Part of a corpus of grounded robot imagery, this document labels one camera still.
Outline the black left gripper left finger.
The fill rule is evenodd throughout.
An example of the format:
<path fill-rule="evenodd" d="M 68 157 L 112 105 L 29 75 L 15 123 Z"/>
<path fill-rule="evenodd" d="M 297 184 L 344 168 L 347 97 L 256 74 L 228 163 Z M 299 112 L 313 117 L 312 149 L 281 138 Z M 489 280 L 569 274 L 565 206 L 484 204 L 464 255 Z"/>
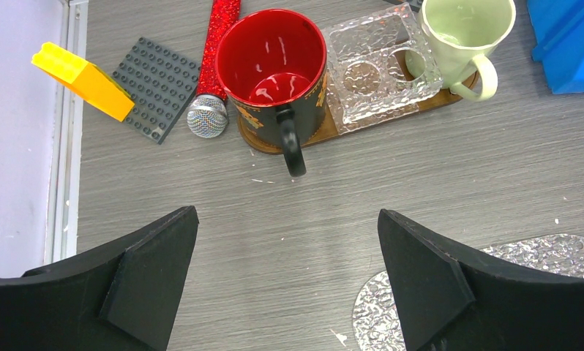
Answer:
<path fill-rule="evenodd" d="M 106 244 L 0 278 L 0 350 L 165 350 L 195 248 L 185 206 Z"/>

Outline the light green mug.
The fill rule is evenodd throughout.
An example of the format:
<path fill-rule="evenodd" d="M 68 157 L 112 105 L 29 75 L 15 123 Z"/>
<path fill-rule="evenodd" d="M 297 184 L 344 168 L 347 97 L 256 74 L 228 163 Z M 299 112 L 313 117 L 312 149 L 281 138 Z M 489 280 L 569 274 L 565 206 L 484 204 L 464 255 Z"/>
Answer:
<path fill-rule="evenodd" d="M 416 19 L 443 89 L 475 102 L 495 95 L 498 74 L 489 55 L 514 26 L 514 1 L 423 1 Z"/>

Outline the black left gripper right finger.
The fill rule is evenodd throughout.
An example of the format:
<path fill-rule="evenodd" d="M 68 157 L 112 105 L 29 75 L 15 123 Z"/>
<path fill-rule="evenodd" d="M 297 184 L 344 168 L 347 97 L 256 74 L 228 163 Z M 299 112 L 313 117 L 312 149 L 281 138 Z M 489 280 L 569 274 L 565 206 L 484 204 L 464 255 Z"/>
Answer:
<path fill-rule="evenodd" d="M 584 350 L 584 278 L 510 263 L 383 209 L 378 237 L 408 350 Z"/>

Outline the clear glass toothbrush holder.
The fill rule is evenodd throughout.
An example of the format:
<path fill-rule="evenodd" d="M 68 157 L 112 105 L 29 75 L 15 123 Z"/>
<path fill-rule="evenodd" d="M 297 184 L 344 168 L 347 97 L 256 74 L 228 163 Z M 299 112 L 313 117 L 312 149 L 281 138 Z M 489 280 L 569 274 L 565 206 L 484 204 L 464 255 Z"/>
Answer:
<path fill-rule="evenodd" d="M 441 90 L 440 70 L 406 3 L 321 31 L 326 102 L 339 135 L 416 113 Z"/>

